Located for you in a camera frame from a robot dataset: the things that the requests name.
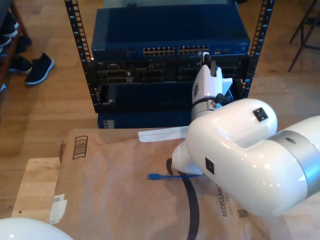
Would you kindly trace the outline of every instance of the sneaker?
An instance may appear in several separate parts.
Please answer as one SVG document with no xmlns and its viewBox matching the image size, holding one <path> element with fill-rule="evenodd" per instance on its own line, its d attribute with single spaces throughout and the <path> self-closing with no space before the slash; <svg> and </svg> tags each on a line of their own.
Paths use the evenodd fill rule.
<svg viewBox="0 0 320 240">
<path fill-rule="evenodd" d="M 14 57 L 11 61 L 8 71 L 18 72 L 21 74 L 29 74 L 32 69 L 32 64 L 22 56 Z"/>
<path fill-rule="evenodd" d="M 11 43 L 10 37 L 0 35 L 0 47 L 7 46 L 9 43 Z"/>
<path fill-rule="evenodd" d="M 7 12 L 0 29 L 0 35 L 13 38 L 18 34 L 16 27 L 19 23 L 16 21 L 11 12 Z"/>
<path fill-rule="evenodd" d="M 15 53 L 16 54 L 24 53 L 25 51 L 27 51 L 27 47 L 30 46 L 31 44 L 32 44 L 32 41 L 29 37 L 23 36 L 23 35 L 20 36 L 19 41 L 15 48 Z"/>
<path fill-rule="evenodd" d="M 55 61 L 45 53 L 38 59 L 32 60 L 32 69 L 26 76 L 27 85 L 36 85 L 41 83 L 48 76 L 49 71 L 54 67 Z"/>
</svg>

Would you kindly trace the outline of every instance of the wooden floor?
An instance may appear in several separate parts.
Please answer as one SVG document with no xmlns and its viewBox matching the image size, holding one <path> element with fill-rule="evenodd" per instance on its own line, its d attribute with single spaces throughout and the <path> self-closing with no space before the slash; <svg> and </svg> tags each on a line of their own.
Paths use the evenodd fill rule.
<svg viewBox="0 0 320 240">
<path fill-rule="evenodd" d="M 24 171 L 31 158 L 59 156 L 59 141 L 74 128 L 95 128 L 91 102 L 63 0 L 17 0 L 33 41 L 22 56 L 31 60 L 48 54 L 55 67 L 40 85 L 26 87 L 25 76 L 13 74 L 0 95 L 0 218 L 12 215 Z M 102 0 L 79 0 L 85 33 L 91 46 L 95 15 Z M 261 0 L 239 6 L 250 35 L 256 28 Z M 299 47 L 288 42 L 310 1 L 277 0 L 257 66 L 250 97 L 270 104 L 279 129 L 320 115 L 320 51 L 305 49 L 291 73 Z M 311 43 L 320 46 L 320 30 Z"/>
</svg>

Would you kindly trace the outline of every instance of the cable connector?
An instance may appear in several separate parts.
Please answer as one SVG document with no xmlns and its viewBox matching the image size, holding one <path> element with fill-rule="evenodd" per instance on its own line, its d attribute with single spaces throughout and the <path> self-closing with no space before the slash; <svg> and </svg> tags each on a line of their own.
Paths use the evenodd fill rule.
<svg viewBox="0 0 320 240">
<path fill-rule="evenodd" d="M 180 176 L 180 175 L 161 175 L 158 173 L 150 173 L 147 175 L 147 179 L 149 180 L 160 180 L 160 179 L 189 179 L 189 178 L 195 178 L 199 177 L 201 175 L 186 175 L 186 176 Z"/>
</svg>

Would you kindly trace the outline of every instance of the black metal rack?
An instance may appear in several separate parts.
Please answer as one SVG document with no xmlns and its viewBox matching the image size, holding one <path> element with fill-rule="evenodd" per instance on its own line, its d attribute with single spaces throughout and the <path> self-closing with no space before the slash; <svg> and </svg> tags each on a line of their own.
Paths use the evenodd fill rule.
<svg viewBox="0 0 320 240">
<path fill-rule="evenodd" d="M 103 98 L 102 94 L 100 96 L 99 81 L 97 68 L 94 59 L 91 58 L 88 42 L 82 23 L 82 18 L 80 15 L 80 9 L 77 0 L 64 0 L 67 13 L 69 16 L 70 24 L 72 27 L 74 39 L 78 49 L 78 53 L 81 59 L 83 71 L 88 84 L 88 88 L 91 94 L 92 103 L 96 113 L 103 113 L 104 107 L 106 107 L 105 102 L 101 100 Z M 221 56 L 217 57 L 215 60 L 219 65 L 219 62 L 237 61 L 237 73 L 224 77 L 232 77 L 233 84 L 231 88 L 236 92 L 234 98 L 244 99 L 248 97 L 250 87 L 254 78 L 262 46 L 266 37 L 268 25 L 270 22 L 270 17 L 274 8 L 275 0 L 263 0 L 260 10 L 260 14 L 257 21 L 257 26 L 255 29 L 251 49 L 247 56 L 242 56 L 238 58 L 232 58 L 232 56 Z"/>
</svg>

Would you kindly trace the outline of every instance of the chair leg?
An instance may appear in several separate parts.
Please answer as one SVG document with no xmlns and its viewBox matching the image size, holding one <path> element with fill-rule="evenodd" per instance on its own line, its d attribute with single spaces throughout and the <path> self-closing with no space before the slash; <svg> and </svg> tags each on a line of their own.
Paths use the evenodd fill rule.
<svg viewBox="0 0 320 240">
<path fill-rule="evenodd" d="M 310 7 L 308 8 L 308 10 L 306 11 L 305 15 L 303 16 L 299 26 L 297 27 L 297 29 L 295 30 L 291 40 L 290 40 L 290 44 L 292 43 L 292 41 L 295 39 L 297 33 L 299 32 L 300 28 L 303 26 L 303 24 L 305 23 L 307 17 L 309 16 L 309 14 L 311 13 L 312 9 L 314 8 L 314 6 L 316 5 L 318 0 L 313 0 L 313 2 L 311 3 Z"/>
<path fill-rule="evenodd" d="M 291 66 L 290 66 L 290 68 L 289 68 L 289 70 L 288 70 L 288 73 L 290 73 L 290 72 L 291 72 L 291 69 L 294 67 L 297 59 L 299 58 L 299 55 L 300 55 L 302 49 L 305 47 L 305 45 L 306 45 L 306 43 L 307 43 L 307 41 L 308 41 L 311 33 L 313 32 L 313 30 L 315 29 L 315 27 L 316 27 L 316 25 L 317 25 L 317 22 L 319 21 L 319 19 L 320 19 L 320 11 L 318 12 L 318 15 L 316 16 L 316 19 L 315 19 L 314 23 L 312 24 L 311 28 L 309 29 L 309 31 L 308 31 L 307 34 L 305 35 L 305 38 L 304 38 L 303 42 L 301 43 L 301 45 L 300 45 L 300 47 L 299 47 L 299 50 L 298 50 L 298 52 L 296 53 L 296 55 L 295 55 L 295 57 L 294 57 L 294 59 L 293 59 L 293 61 L 292 61 L 292 63 L 291 63 Z"/>
<path fill-rule="evenodd" d="M 10 9 L 12 11 L 12 14 L 14 15 L 16 21 L 19 23 L 19 26 L 21 28 L 21 32 L 24 36 L 26 37 L 29 37 L 28 36 L 28 32 L 27 32 L 27 29 L 25 27 L 25 24 L 24 24 L 24 21 L 22 21 L 22 18 L 21 18 L 21 15 L 17 9 L 17 5 L 15 3 L 15 0 L 12 0 L 12 3 L 11 3 L 11 6 L 10 6 Z"/>
</svg>

